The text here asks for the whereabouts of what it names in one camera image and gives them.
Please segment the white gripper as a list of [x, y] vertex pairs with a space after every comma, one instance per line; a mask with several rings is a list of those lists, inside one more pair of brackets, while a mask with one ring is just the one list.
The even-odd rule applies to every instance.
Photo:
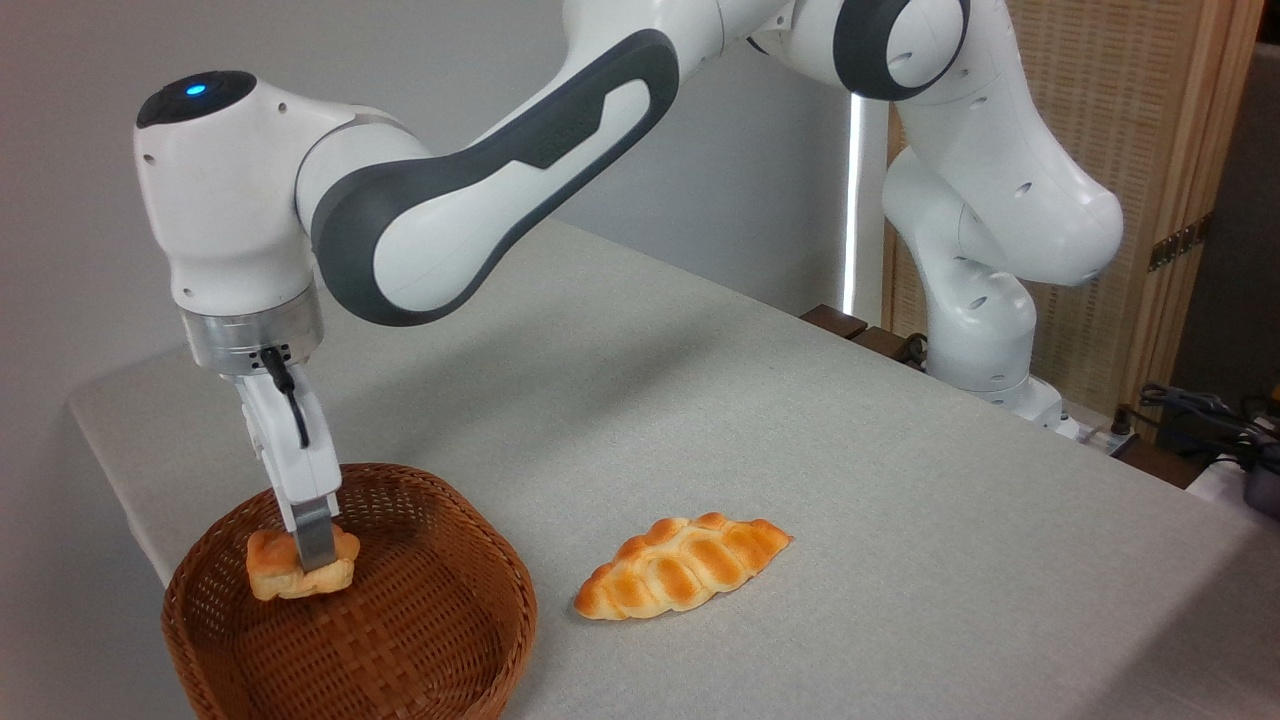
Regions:
[[303, 573], [337, 561], [332, 520], [342, 474], [332, 433], [303, 366], [288, 368], [293, 398], [269, 374], [238, 375], [250, 438], [266, 468]]

